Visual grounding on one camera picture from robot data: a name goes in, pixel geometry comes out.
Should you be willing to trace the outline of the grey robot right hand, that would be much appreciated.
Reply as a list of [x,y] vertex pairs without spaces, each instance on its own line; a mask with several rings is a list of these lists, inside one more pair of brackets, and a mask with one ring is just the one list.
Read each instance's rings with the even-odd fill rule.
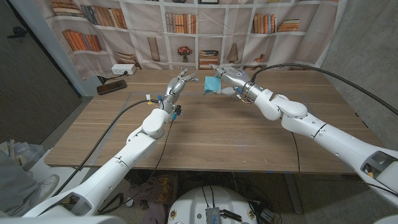
[[221,90],[213,90],[212,93],[228,96],[239,94],[249,101],[255,101],[264,91],[264,88],[254,83],[247,73],[237,68],[215,64],[210,64],[210,67],[215,71],[216,78],[221,78],[229,85],[229,87]]

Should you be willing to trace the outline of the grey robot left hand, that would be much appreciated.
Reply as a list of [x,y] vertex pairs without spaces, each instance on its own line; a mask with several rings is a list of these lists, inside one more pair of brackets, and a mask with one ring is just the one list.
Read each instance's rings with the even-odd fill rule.
[[196,79],[196,73],[192,73],[190,75],[186,75],[188,72],[187,69],[181,71],[177,77],[171,79],[169,81],[166,91],[164,96],[162,97],[161,100],[159,100],[160,103],[160,109],[168,112],[171,114],[175,108],[175,104],[183,91],[185,85],[188,82],[194,82]]

